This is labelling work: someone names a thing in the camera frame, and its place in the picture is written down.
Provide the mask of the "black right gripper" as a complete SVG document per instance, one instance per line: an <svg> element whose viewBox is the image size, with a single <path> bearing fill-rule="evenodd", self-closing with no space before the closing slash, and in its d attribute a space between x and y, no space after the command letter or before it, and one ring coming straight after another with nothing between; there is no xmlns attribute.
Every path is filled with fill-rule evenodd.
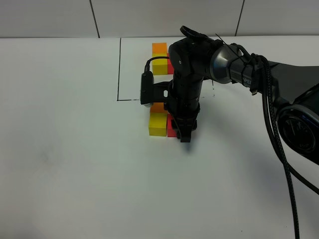
<svg viewBox="0 0 319 239"><path fill-rule="evenodd" d="M172 129L180 142L189 143L191 133L197 129L202 83L203 77L197 74L174 74L169 83L165 107L173 116Z"/></svg>

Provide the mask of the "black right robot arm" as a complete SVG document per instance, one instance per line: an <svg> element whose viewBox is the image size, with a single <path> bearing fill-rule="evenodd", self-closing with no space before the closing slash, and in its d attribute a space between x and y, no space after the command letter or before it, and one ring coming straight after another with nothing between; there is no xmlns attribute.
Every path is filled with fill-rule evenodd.
<svg viewBox="0 0 319 239"><path fill-rule="evenodd" d="M267 99L274 134L295 152L319 161L319 69L266 60L238 44L226 44L188 27L184 39L173 43L169 58L174 69L169 88L174 130L182 142L190 142L196 129L199 96L204 80L239 83L251 94Z"/></svg>

